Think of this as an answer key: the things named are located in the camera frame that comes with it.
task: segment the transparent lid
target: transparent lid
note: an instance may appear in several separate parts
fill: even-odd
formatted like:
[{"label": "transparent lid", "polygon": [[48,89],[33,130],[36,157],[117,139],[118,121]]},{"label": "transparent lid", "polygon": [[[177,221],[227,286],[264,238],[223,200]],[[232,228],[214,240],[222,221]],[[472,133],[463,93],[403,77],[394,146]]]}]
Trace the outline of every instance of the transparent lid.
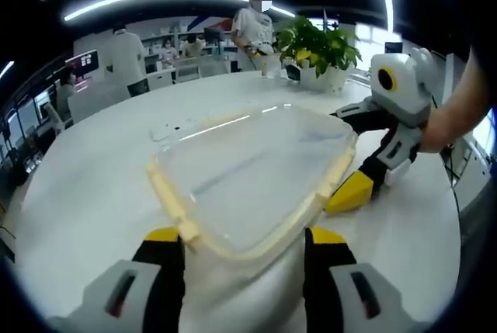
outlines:
[{"label": "transparent lid", "polygon": [[183,240],[201,237],[227,258],[254,258],[292,241],[322,209],[355,143],[350,125],[332,116],[291,104],[251,110],[168,144],[155,191],[180,233],[193,229]]}]

